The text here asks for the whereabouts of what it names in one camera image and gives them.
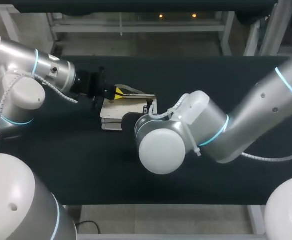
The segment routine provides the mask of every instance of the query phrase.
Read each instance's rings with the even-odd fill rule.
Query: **black tabletop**
[[[166,111],[184,93],[206,92],[226,113],[284,57],[67,57],[79,70],[106,69],[107,82],[158,96]],[[0,153],[24,161],[63,205],[231,204],[263,205],[292,178],[292,161],[267,163],[239,157],[219,164],[189,153],[182,166],[155,175],[138,159],[133,137],[101,130],[90,102],[78,105],[47,90],[32,130],[0,142]],[[292,118],[261,137],[247,153],[292,154]]]
[[[251,24],[271,13],[278,0],[0,0],[21,13],[236,12],[243,24]]]

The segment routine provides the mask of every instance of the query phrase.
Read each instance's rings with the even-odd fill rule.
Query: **gray floor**
[[[14,16],[22,42],[41,49],[35,14]],[[0,20],[0,36],[7,37]],[[242,55],[247,30],[234,24],[230,46]],[[217,34],[68,34],[58,49],[65,55],[85,56],[219,56]],[[83,206],[81,221],[94,220],[103,234],[251,234],[245,206],[221,205],[94,205]],[[95,234],[93,224],[81,234]]]

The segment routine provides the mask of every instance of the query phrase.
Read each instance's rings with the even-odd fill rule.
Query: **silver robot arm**
[[[290,116],[292,59],[258,82],[230,114],[201,91],[184,95],[162,115],[150,111],[135,126],[139,158],[156,174],[175,171],[191,150],[228,163]]]
[[[45,100],[42,86],[64,96],[78,84],[72,63],[0,37],[0,135],[16,137],[26,130]]]
[[[62,93],[69,91],[76,76],[72,63],[0,37],[0,77],[11,69],[36,74]]]

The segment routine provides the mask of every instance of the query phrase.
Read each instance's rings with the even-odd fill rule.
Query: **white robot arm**
[[[162,115],[151,110],[137,121],[134,131],[140,161],[149,171],[171,173],[191,150],[200,155],[199,149],[218,163],[228,163],[292,116],[292,59],[256,83],[230,114],[202,91],[183,95]]]
[[[71,63],[0,39],[0,130],[26,126],[44,101],[32,78],[67,92],[76,81]],[[6,97],[5,107],[2,99]],[[225,114],[203,92],[184,95],[162,115],[141,117],[135,137],[142,164],[153,173],[176,170],[200,149],[219,163],[234,160],[261,135],[292,115],[292,60],[256,84]],[[270,197],[265,213],[270,240],[292,239],[292,180]],[[76,229],[55,197],[20,160],[0,154],[0,240],[75,240]]]

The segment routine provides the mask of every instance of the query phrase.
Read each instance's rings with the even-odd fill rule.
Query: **black cable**
[[[96,226],[96,228],[97,228],[98,234],[100,234],[100,228],[99,228],[98,224],[96,224],[94,221],[82,221],[80,223],[77,223],[76,227],[78,228],[81,224],[86,224],[86,223],[94,224]]]
[[[121,93],[118,93],[118,92],[115,92],[115,95],[118,95],[118,96],[121,96],[121,97],[123,97],[123,96],[124,96],[123,94],[121,94]]]

